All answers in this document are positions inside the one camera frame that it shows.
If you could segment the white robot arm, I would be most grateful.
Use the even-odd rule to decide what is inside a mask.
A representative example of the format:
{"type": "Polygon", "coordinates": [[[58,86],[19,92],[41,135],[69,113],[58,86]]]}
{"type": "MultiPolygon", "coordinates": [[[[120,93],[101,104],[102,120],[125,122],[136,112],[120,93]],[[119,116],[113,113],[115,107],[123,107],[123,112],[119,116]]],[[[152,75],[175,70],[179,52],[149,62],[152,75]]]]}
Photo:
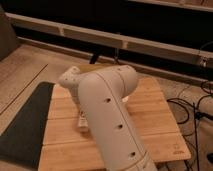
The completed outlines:
{"type": "Polygon", "coordinates": [[[82,73],[71,67],[59,84],[80,105],[108,171],[157,171],[123,103],[138,85],[134,68],[120,65],[82,73]]]}

